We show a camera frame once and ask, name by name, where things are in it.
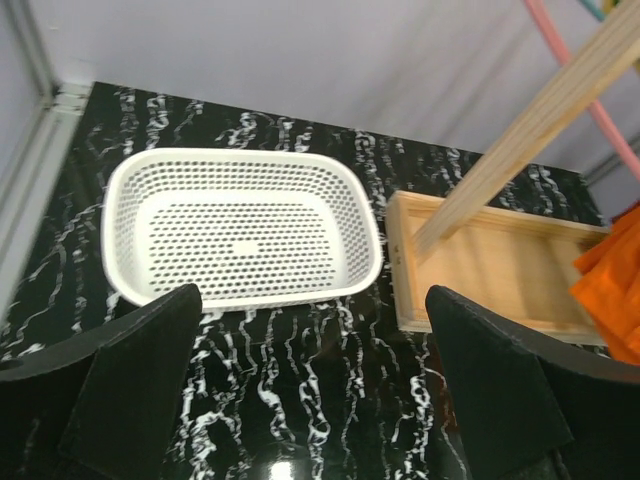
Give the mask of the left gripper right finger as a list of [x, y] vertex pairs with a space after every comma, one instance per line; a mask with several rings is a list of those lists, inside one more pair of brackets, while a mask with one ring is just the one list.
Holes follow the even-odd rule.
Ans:
[[638, 478], [638, 367], [443, 286], [425, 307], [474, 478]]

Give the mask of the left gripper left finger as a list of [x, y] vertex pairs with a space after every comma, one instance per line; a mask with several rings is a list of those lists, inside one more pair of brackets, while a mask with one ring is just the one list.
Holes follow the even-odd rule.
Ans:
[[159, 478], [201, 313], [186, 284], [2, 362], [2, 478]]

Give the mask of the orange trousers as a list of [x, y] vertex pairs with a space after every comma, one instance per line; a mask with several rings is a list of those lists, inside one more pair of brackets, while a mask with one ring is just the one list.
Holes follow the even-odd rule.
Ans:
[[592, 317], [611, 356], [639, 364], [639, 206], [616, 218], [610, 234], [574, 261], [573, 297]]

